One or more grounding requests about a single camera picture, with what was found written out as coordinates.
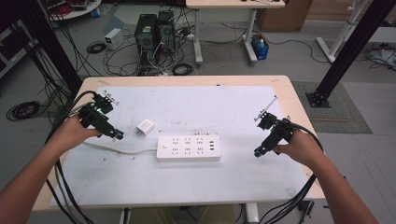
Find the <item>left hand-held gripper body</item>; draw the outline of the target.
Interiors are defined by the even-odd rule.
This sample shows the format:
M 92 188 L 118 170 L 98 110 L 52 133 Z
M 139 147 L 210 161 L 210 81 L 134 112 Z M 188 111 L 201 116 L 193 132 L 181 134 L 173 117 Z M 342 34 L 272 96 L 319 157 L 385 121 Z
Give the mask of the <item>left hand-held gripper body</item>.
M 83 105 L 78 111 L 80 123 L 84 128 L 92 126 L 101 134 L 110 137 L 108 131 L 115 127 L 108 122 L 106 114 L 113 110 L 112 100 L 95 91 L 90 91 L 90 93 L 92 101 Z

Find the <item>grey floor mat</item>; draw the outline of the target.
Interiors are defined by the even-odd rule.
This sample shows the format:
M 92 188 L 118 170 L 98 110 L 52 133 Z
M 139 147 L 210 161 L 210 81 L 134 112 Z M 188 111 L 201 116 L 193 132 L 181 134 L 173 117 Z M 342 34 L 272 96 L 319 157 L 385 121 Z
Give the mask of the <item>grey floor mat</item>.
M 317 133 L 373 133 L 341 83 L 332 91 L 329 106 L 323 107 L 311 106 L 306 96 L 318 82 L 292 81 L 292 86 Z

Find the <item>white table leg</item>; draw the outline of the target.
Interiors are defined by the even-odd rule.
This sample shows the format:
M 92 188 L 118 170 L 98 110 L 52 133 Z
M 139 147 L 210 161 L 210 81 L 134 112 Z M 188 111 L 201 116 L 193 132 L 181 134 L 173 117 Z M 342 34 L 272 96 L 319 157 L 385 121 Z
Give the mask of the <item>white table leg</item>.
M 256 203 L 245 204 L 247 224 L 258 224 L 260 221 L 258 205 Z

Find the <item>white table mat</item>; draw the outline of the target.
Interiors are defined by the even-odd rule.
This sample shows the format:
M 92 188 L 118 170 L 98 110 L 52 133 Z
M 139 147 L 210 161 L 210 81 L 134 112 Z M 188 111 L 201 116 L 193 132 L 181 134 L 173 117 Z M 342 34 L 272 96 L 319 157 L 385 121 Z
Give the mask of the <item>white table mat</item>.
M 108 117 L 121 140 L 90 138 L 68 152 L 64 177 L 79 206 L 123 207 L 273 202 L 292 198 L 306 177 L 300 164 L 254 149 L 268 136 L 254 119 L 274 98 L 269 86 L 107 87 Z M 148 135 L 136 126 L 154 123 Z M 166 135 L 217 135 L 219 161 L 158 161 Z

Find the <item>round white table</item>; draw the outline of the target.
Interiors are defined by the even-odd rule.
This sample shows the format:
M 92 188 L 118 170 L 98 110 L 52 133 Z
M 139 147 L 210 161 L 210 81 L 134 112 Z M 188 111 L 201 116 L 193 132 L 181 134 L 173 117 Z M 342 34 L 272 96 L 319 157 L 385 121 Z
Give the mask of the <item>round white table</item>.
M 98 14 L 102 0 L 39 0 L 52 21 L 74 19 L 88 13 Z

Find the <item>black metal frame post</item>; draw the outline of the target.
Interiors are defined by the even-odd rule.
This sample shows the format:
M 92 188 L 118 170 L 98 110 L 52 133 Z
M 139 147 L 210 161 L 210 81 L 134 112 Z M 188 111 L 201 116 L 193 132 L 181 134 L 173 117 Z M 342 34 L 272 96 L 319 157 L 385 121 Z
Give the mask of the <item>black metal frame post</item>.
M 82 80 L 50 27 L 49 19 L 38 0 L 0 0 L 0 21 L 5 25 L 11 25 L 14 20 L 21 20 L 30 34 L 36 38 L 71 94 L 76 96 Z
M 396 0 L 372 1 L 318 87 L 305 94 L 311 107 L 330 106 L 328 99 L 332 91 L 395 6 Z

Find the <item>white power supply box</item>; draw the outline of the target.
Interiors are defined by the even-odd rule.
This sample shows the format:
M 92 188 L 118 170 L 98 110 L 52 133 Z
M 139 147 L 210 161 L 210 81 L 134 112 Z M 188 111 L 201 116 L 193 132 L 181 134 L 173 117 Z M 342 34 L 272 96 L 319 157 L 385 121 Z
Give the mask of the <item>white power supply box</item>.
M 105 36 L 106 45 L 109 49 L 117 49 L 123 42 L 124 38 L 122 31 L 119 28 L 114 28 Z

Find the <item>white power strip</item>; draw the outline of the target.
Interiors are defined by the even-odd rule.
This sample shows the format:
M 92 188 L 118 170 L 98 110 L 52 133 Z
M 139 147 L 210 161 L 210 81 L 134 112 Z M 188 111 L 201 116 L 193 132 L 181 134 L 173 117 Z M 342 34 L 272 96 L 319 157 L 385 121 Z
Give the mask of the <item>white power strip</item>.
M 166 135 L 158 138 L 158 161 L 219 161 L 217 135 Z

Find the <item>brown cardboard box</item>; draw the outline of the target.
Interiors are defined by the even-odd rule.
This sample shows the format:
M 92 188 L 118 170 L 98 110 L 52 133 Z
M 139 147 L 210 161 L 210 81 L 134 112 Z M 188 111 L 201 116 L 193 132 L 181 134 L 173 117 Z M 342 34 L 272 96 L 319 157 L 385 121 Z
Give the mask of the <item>brown cardboard box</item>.
M 282 8 L 262 9 L 257 24 L 262 32 L 300 32 L 313 0 L 284 0 Z

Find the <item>white metal stand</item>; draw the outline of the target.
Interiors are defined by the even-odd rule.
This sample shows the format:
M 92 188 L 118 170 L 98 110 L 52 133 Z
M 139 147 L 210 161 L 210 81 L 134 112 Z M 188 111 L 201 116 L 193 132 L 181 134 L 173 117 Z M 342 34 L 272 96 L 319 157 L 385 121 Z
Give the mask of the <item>white metal stand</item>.
M 348 34 L 351 32 L 352 28 L 356 23 L 357 18 L 359 17 L 359 15 L 363 11 L 367 3 L 368 0 L 360 0 L 359 3 L 357 3 L 356 1 L 352 2 L 352 4 L 347 8 L 348 10 L 351 10 L 352 13 L 349 16 L 349 18 L 346 20 L 345 25 L 343 26 L 340 33 L 335 38 L 335 41 L 330 47 L 327 46 L 327 44 L 321 37 L 316 38 L 316 42 L 318 43 L 318 46 L 321 48 L 323 54 L 326 56 L 326 58 L 330 63 L 333 63 L 335 61 L 336 51 L 339 50 L 341 44 L 347 40 Z

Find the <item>person's left hand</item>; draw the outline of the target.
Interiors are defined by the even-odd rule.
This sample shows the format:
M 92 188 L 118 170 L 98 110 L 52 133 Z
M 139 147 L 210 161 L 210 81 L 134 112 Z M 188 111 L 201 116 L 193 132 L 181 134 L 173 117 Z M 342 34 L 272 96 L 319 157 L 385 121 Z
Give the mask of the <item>person's left hand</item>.
M 86 139 L 99 136 L 101 133 L 96 129 L 84 128 L 80 123 L 78 115 L 67 118 L 62 125 L 55 131 L 46 147 L 57 155 L 63 155 Z

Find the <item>person's right hand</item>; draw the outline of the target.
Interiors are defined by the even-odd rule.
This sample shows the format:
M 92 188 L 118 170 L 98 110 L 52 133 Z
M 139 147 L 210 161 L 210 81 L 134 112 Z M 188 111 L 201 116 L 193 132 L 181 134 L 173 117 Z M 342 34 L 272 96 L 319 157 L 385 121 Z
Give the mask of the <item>person's right hand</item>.
M 297 129 L 293 130 L 290 142 L 286 145 L 277 145 L 274 152 L 286 154 L 312 171 L 315 171 L 319 164 L 326 160 L 325 154 L 315 139 L 308 133 Z

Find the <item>white charger adapter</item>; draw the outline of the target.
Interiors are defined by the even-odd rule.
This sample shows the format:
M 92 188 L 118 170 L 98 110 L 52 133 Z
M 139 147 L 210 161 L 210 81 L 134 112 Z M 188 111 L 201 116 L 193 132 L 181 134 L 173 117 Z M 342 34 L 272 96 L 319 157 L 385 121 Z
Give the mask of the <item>white charger adapter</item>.
M 151 133 L 155 128 L 155 125 L 153 122 L 151 122 L 148 119 L 144 119 L 142 122 L 140 122 L 137 126 L 136 126 L 136 132 L 138 134 L 143 134 L 143 135 L 148 135 L 149 133 Z

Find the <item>wooden desk white legs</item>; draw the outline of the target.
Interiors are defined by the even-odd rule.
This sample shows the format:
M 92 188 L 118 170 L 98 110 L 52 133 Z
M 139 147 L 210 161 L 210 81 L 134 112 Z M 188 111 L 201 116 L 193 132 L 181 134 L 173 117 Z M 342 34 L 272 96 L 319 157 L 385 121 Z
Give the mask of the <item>wooden desk white legs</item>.
M 186 7 L 191 8 L 194 11 L 193 49 L 195 62 L 198 66 L 200 66 L 204 62 L 201 50 L 199 28 L 199 11 L 202 8 L 248 8 L 250 10 L 246 35 L 242 39 L 242 41 L 247 51 L 248 62 L 250 65 L 253 65 L 258 61 L 258 58 L 255 55 L 254 50 L 251 46 L 253 25 L 256 19 L 257 11 L 263 8 L 282 8 L 286 5 L 283 0 L 185 0 L 185 2 Z

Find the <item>black computer tower green label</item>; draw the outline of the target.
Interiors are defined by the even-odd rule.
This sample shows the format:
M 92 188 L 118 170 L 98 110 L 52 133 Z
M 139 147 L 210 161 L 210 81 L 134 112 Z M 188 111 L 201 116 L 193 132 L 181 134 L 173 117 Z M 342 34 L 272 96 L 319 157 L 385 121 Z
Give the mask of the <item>black computer tower green label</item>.
M 142 64 L 155 64 L 159 60 L 159 37 L 155 14 L 141 14 L 134 31 L 135 42 Z

